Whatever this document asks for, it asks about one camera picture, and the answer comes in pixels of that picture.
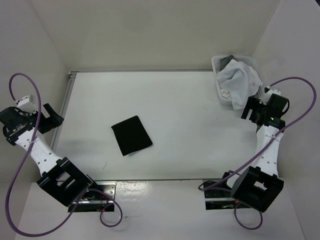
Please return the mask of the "white skirt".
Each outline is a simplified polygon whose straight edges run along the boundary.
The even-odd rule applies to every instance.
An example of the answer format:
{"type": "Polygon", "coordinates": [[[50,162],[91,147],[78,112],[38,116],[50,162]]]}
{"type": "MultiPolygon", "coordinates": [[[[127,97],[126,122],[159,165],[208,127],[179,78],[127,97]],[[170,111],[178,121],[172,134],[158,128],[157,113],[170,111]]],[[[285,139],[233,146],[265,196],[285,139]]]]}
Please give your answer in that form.
{"type": "Polygon", "coordinates": [[[217,74],[218,90],[225,100],[231,100],[235,111],[242,110],[248,97],[254,96],[263,83],[258,73],[242,61],[231,60],[217,74]]]}

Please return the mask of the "black skirt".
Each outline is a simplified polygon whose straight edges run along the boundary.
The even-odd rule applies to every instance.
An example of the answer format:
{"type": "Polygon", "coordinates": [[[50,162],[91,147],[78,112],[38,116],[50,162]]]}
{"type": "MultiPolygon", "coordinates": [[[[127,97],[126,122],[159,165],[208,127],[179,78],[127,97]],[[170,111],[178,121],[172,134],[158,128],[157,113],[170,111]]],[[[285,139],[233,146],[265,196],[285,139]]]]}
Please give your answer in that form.
{"type": "Polygon", "coordinates": [[[111,129],[123,156],[153,145],[151,138],[137,115],[113,125],[111,129]]]}

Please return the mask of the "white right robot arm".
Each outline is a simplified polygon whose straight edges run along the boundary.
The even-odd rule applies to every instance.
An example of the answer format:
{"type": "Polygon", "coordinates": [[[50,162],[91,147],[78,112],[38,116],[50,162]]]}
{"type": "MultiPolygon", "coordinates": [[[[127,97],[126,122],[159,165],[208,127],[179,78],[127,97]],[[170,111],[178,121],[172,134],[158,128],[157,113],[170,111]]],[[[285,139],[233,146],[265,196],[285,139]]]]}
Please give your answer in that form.
{"type": "Polygon", "coordinates": [[[279,179],[277,160],[283,133],[276,133],[286,126],[281,117],[286,113],[289,100],[272,93],[267,102],[250,96],[241,118],[256,124],[257,158],[236,180],[226,179],[219,184],[219,192],[238,200],[261,213],[265,212],[284,187],[279,179]]]}

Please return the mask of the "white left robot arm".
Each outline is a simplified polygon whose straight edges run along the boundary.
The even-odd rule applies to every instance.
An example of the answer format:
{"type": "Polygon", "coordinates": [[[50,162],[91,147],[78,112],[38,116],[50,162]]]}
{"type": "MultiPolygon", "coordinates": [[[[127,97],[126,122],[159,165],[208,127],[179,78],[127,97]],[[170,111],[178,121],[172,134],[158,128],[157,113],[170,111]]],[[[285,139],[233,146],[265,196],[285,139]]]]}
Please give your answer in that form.
{"type": "MultiPolygon", "coordinates": [[[[58,202],[68,207],[82,194],[88,200],[98,197],[100,188],[94,181],[81,172],[67,157],[56,155],[46,143],[43,134],[59,127],[64,119],[46,103],[44,109],[49,117],[40,115],[34,144],[30,151],[31,158],[39,168],[41,178],[39,187],[58,202]]],[[[0,112],[3,134],[13,146],[27,150],[32,142],[38,112],[27,112],[10,106],[0,112]]]]}

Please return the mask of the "white plastic basket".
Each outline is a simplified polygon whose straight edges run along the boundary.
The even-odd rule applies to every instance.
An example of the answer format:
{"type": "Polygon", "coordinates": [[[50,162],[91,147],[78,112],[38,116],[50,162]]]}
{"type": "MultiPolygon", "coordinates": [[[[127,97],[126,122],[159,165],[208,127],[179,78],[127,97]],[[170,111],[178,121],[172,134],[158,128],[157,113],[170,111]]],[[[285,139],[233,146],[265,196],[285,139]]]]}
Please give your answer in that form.
{"type": "Polygon", "coordinates": [[[256,60],[247,55],[218,55],[211,58],[213,79],[222,106],[242,110],[249,97],[263,95],[263,82],[256,60]]]}

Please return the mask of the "dark grey garment in basket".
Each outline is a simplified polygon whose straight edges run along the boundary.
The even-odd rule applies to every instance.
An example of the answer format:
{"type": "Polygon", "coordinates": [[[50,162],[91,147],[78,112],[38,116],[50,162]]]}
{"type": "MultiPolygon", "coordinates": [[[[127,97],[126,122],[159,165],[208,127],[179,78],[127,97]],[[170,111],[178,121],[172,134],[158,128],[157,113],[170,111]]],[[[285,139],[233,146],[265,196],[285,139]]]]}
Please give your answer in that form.
{"type": "Polygon", "coordinates": [[[220,62],[219,62],[220,63],[219,70],[222,71],[231,60],[238,61],[238,59],[236,57],[234,57],[233,55],[228,55],[224,58],[221,58],[220,62]]]}

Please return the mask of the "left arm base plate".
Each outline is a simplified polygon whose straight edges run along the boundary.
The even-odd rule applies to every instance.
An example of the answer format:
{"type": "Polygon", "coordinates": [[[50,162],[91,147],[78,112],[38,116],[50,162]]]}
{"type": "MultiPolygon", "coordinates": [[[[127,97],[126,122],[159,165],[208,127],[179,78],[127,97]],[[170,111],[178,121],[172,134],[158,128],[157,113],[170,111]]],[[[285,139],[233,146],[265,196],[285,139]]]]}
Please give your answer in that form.
{"type": "Polygon", "coordinates": [[[117,183],[115,181],[97,181],[94,188],[103,191],[108,197],[96,191],[87,191],[78,202],[75,213],[114,212],[113,199],[116,197],[117,183]]]}

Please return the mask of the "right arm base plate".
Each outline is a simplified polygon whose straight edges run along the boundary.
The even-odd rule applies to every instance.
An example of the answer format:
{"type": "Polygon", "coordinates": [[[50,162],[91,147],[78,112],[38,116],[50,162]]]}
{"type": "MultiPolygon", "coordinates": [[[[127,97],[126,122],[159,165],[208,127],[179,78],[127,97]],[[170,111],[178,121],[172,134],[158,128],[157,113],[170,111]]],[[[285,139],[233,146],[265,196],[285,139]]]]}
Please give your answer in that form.
{"type": "MultiPolygon", "coordinates": [[[[218,182],[218,180],[204,180],[198,186],[199,190],[203,188],[209,187],[212,184],[218,182]]],[[[231,188],[227,185],[226,182],[217,186],[218,188],[223,188],[227,190],[231,190],[231,188]]],[[[204,200],[205,200],[205,209],[206,210],[224,210],[224,209],[234,209],[236,204],[239,202],[230,197],[230,193],[224,190],[216,190],[210,189],[204,192],[204,200]]],[[[239,209],[250,208],[242,203],[238,206],[239,209]]]]}

